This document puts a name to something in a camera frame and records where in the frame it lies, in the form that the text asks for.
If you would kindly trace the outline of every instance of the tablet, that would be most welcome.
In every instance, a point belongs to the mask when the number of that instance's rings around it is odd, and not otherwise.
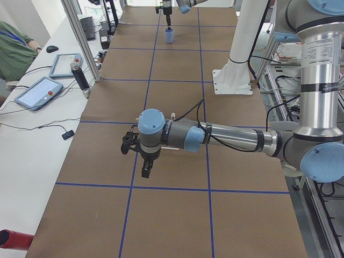
[[[43,77],[15,98],[15,102],[32,111],[43,108],[63,88],[63,84]]]
[[[58,54],[55,57],[49,77],[52,79],[73,78],[70,63],[76,62],[79,67],[82,65],[81,54]]]

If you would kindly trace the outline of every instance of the blue strap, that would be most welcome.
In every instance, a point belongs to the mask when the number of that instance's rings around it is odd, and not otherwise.
[[[14,35],[12,32],[6,30],[9,34],[7,34],[6,32],[3,32],[3,31],[0,31],[0,34],[1,35],[4,35],[4,36],[7,36],[7,37],[10,37],[11,39],[14,39],[14,40],[18,40],[20,43],[22,43],[24,46],[27,46],[26,42],[23,41],[21,38],[19,38],[18,36]]]

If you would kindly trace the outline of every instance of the black mouse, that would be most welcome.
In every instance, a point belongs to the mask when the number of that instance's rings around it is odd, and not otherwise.
[[[59,50],[59,48],[56,46],[48,46],[46,50],[48,53],[53,53],[53,52]]]

